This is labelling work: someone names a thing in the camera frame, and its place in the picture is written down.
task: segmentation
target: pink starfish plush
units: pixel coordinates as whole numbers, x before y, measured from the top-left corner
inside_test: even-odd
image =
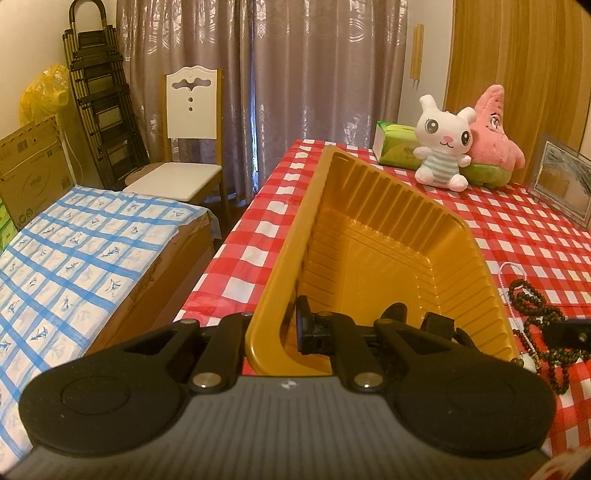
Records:
[[[505,89],[502,85],[492,85],[474,108],[476,121],[470,125],[474,140],[467,153],[472,162],[460,169],[473,185],[501,187],[509,182],[514,168],[525,166],[523,152],[505,135],[504,103]]]

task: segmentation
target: blue checkered sheet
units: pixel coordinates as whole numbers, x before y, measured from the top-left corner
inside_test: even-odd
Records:
[[[0,472],[31,447],[17,407],[24,387],[82,356],[178,227],[207,214],[75,187],[11,241],[0,256]]]

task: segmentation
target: green box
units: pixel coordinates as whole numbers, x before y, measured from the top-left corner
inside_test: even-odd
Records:
[[[375,128],[373,151],[380,165],[416,170],[421,166],[421,160],[413,151],[420,146],[414,127],[378,122]]]
[[[0,253],[6,250],[10,240],[12,240],[17,233],[17,227],[12,220],[8,219],[8,222],[2,227],[2,229],[0,229]]]
[[[10,218],[6,205],[0,200],[0,254],[6,250],[10,240],[18,233],[17,227]]]

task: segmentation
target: white plush bunny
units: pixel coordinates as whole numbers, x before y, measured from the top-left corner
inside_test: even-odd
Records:
[[[468,181],[460,175],[458,166],[470,164],[471,158],[466,152],[472,145],[470,124],[476,120],[476,112],[472,107],[464,108],[457,115],[442,112],[431,95],[424,95],[419,101],[423,114],[415,133],[423,146],[414,149],[414,156],[423,163],[415,178],[423,185],[462,192]]]

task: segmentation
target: table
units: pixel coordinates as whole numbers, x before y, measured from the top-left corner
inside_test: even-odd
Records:
[[[325,145],[335,144],[298,140],[287,151],[216,253],[177,320],[189,317],[203,326],[216,325],[227,314],[254,311]],[[494,191],[470,186],[461,193],[435,189],[417,184],[412,171],[377,165],[367,149],[337,146],[457,212],[470,226],[499,290],[523,277],[519,268],[506,264],[511,262],[520,265],[527,280],[565,316],[591,316],[591,235],[530,198],[523,186]],[[519,319],[512,323],[522,326]],[[557,397],[556,419],[544,444],[549,455],[591,445],[590,377],[591,364],[579,362],[571,367],[571,388]]]

